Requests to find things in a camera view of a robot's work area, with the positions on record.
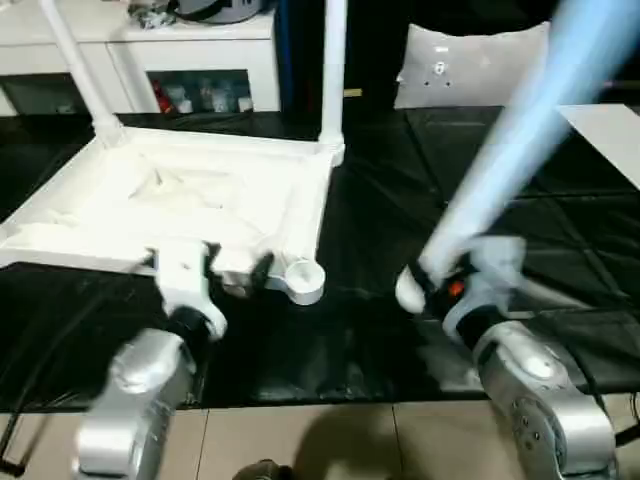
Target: white frame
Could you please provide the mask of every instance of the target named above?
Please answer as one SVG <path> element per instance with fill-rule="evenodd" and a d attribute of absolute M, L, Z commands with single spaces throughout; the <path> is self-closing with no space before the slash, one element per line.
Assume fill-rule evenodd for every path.
<path fill-rule="evenodd" d="M 346 0 L 327 5 L 317 142 L 124 127 L 55 0 L 40 5 L 96 137 L 0 225 L 0 266 L 122 272 L 168 244 L 221 243 L 210 268 L 226 285 L 246 285 L 269 251 L 268 288 L 300 305 L 319 300 L 325 273 L 317 241 L 331 168 L 344 155 Z"/>
<path fill-rule="evenodd" d="M 15 117 L 17 112 L 0 86 L 0 117 Z"/>

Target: bottle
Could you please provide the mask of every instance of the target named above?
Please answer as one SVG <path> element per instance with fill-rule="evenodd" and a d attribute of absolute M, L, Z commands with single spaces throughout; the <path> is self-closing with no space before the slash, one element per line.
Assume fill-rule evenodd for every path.
<path fill-rule="evenodd" d="M 238 111 L 238 99 L 228 80 L 221 81 L 218 87 L 213 89 L 213 110 L 218 113 Z"/>
<path fill-rule="evenodd" d="M 213 87 L 209 78 L 200 79 L 200 101 L 202 102 L 203 110 L 207 112 L 215 110 L 213 107 Z"/>

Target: black plastic sheet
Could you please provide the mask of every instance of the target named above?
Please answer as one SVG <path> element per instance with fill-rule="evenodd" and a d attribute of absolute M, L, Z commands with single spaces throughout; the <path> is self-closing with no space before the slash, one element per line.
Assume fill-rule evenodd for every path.
<path fill-rule="evenodd" d="M 299 307 L 278 292 L 243 301 L 216 288 L 229 330 L 212 347 L 188 406 L 482 397 L 468 354 L 437 320 L 403 312 L 393 286 L 433 231 L 497 113 L 347 111 L 348 148 L 332 174 L 318 250 L 327 272 L 324 297 Z M 314 119 L 278 114 L 124 120 L 274 138 L 313 139 L 318 132 Z M 37 128 L 24 122 L 0 120 L 2 218 L 90 135 L 87 119 L 40 119 Z M 584 174 L 586 165 L 599 174 Z M 567 311 L 521 295 L 513 304 L 538 314 L 527 324 L 557 345 L 579 385 L 583 378 L 562 345 L 581 351 L 605 392 L 640 387 L 637 202 L 628 182 L 574 135 L 492 229 L 527 238 L 525 273 L 532 279 L 591 306 Z M 0 271 L 1 409 L 11 407 L 47 342 L 96 295 L 104 301 L 66 339 L 33 392 L 31 410 L 85 408 L 122 343 L 166 320 L 150 278 L 39 265 Z"/>

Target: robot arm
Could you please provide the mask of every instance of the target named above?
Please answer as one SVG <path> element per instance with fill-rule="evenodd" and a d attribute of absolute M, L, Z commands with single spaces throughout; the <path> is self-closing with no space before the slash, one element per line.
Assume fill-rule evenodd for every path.
<path fill-rule="evenodd" d="M 76 436 L 77 480 L 153 480 L 171 416 L 185 400 L 226 319 L 209 298 L 208 248 L 180 242 L 161 248 L 156 283 L 166 330 L 145 329 L 114 357 L 107 384 Z"/>
<path fill-rule="evenodd" d="M 567 133 L 556 106 L 589 103 L 635 45 L 639 26 L 634 0 L 562 5 L 544 73 L 519 90 L 417 262 L 396 284 L 405 309 L 429 309 L 472 352 L 487 395 L 511 424 L 524 470 L 536 480 L 616 478 L 614 431 L 557 355 L 508 318 L 524 243 L 480 235 Z"/>

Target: black cable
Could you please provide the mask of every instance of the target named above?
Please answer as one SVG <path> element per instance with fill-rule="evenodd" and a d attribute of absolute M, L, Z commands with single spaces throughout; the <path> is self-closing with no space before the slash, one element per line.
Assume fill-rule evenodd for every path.
<path fill-rule="evenodd" d="M 38 363 L 33 367 L 31 374 L 27 378 L 27 381 L 20 392 L 18 400 L 16 401 L 13 410 L 11 412 L 11 417 L 7 422 L 7 426 L 0 438 L 0 472 L 6 473 L 13 477 L 21 477 L 25 470 L 26 464 L 24 462 L 20 462 L 18 464 L 12 463 L 9 460 L 4 458 L 9 444 L 11 442 L 11 438 L 13 437 L 13 433 L 15 431 L 16 425 L 24 410 L 24 407 L 27 403 L 27 398 L 33 388 L 36 386 L 37 381 L 40 378 L 40 375 L 44 371 L 45 367 L 49 365 L 51 357 L 56 353 L 60 345 L 67 339 L 67 337 L 76 329 L 84 320 L 91 314 L 91 312 L 102 303 L 107 296 L 109 296 L 116 287 L 120 286 L 121 283 L 128 279 L 129 276 L 135 273 L 141 266 L 145 266 L 148 264 L 148 261 L 152 258 L 152 255 L 148 258 L 145 258 L 142 262 L 134 265 L 130 269 L 122 272 L 124 275 L 121 275 L 118 278 L 118 281 L 113 282 L 108 288 L 103 288 L 100 292 L 95 295 L 91 301 L 89 301 L 84 308 L 82 308 L 76 315 L 74 315 L 71 320 L 64 326 L 62 330 L 58 332 L 58 334 L 53 338 L 53 340 L 48 344 L 47 350 L 40 356 Z"/>

